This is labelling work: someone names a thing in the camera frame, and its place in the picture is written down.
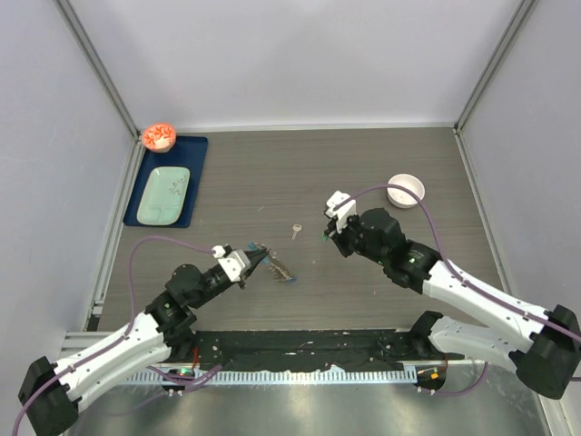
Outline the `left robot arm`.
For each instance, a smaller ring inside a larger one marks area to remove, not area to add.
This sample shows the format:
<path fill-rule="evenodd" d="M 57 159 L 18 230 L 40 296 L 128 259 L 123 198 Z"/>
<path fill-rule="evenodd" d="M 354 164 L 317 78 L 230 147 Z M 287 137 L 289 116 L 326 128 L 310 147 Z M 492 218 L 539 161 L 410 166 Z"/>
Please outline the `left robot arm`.
<path fill-rule="evenodd" d="M 18 392 L 22 404 L 13 434 L 29 420 L 38 435 L 60 435 L 97 399 L 134 373 L 160 362 L 184 362 L 195 342 L 194 310 L 246 280 L 270 251 L 217 246 L 215 264 L 205 272 L 192 264 L 177 267 L 164 291 L 121 329 L 99 342 L 50 362 L 30 364 Z"/>

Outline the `steel key organizer blue handle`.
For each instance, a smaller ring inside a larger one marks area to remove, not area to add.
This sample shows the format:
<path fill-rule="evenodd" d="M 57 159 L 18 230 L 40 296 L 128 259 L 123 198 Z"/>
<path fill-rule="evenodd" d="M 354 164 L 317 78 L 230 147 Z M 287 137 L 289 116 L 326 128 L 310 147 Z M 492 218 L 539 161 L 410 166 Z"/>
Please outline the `steel key organizer blue handle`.
<path fill-rule="evenodd" d="M 251 250 L 267 250 L 267 256 L 261 261 L 264 263 L 276 282 L 292 283 L 297 281 L 297 277 L 290 269 L 278 258 L 276 252 L 262 243 L 248 243 Z"/>

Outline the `silver key with ring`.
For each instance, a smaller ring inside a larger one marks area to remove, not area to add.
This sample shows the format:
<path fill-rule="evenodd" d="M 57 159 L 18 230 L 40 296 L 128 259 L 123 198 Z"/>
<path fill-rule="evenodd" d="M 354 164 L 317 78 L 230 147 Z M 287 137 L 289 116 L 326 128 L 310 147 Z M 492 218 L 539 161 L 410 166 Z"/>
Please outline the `silver key with ring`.
<path fill-rule="evenodd" d="M 295 223 L 294 225 L 292 225 L 292 240 L 295 240 L 298 233 L 301 231 L 302 226 L 298 223 Z"/>

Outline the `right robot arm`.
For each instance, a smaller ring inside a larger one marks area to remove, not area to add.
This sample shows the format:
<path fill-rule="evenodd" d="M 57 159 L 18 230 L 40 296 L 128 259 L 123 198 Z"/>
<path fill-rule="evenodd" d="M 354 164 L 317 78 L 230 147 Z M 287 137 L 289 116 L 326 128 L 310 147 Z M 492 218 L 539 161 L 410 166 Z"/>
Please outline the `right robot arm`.
<path fill-rule="evenodd" d="M 445 302 L 478 321 L 456 322 L 428 314 L 416 322 L 409 345 L 422 359 L 437 352 L 462 354 L 493 363 L 529 389 L 559 400 L 580 364 L 580 326 L 563 305 L 548 310 L 519 300 L 462 272 L 440 252 L 405 236 L 382 208 L 357 214 L 356 204 L 328 204 L 325 235 L 348 257 L 381 266 L 397 286 Z"/>

